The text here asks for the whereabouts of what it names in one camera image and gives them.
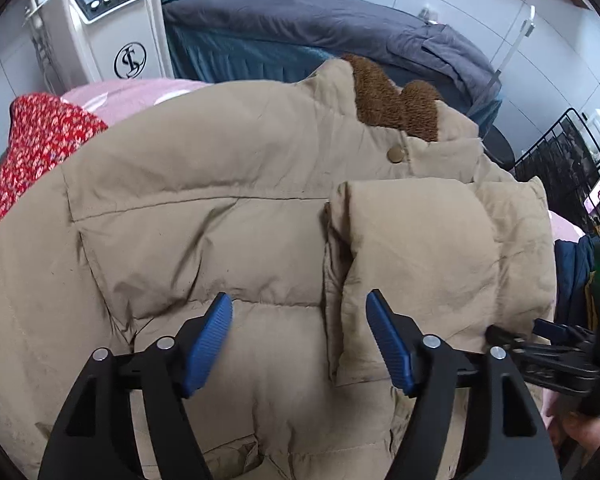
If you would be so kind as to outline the person's right hand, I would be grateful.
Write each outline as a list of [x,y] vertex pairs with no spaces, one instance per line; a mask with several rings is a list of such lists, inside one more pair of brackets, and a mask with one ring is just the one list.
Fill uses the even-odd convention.
[[600,447],[600,416],[590,417],[568,410],[569,401],[561,394],[543,390],[541,415],[554,449],[565,438],[575,440],[584,449],[582,464],[586,464]]

